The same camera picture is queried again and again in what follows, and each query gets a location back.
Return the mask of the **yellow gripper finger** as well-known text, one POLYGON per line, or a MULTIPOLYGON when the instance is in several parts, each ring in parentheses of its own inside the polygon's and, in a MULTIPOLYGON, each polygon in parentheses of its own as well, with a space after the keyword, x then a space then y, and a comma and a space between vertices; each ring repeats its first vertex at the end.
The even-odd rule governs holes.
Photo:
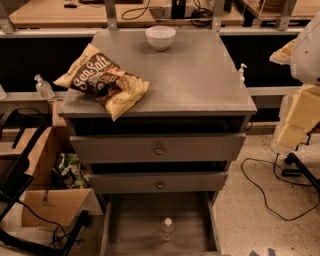
POLYGON ((269 60, 279 65, 289 65, 291 63, 291 56, 295 42, 296 40, 293 39, 285 44, 282 48, 273 52, 269 60))

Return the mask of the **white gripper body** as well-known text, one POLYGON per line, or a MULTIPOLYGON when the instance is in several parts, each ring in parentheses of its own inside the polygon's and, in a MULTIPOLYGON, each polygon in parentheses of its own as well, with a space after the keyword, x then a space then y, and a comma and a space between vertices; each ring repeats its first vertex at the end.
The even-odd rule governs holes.
POLYGON ((320 122, 320 87, 303 84, 281 103, 271 149, 275 153, 293 151, 320 122))

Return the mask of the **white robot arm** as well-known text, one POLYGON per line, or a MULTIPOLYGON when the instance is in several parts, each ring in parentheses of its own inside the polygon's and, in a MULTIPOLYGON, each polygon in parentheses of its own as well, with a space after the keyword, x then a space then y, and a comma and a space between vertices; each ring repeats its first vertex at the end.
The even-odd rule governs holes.
POLYGON ((302 83, 295 93, 282 100, 280 123, 271 144, 274 152, 289 153, 320 122, 320 12, 269 60, 289 65, 291 76, 302 83))

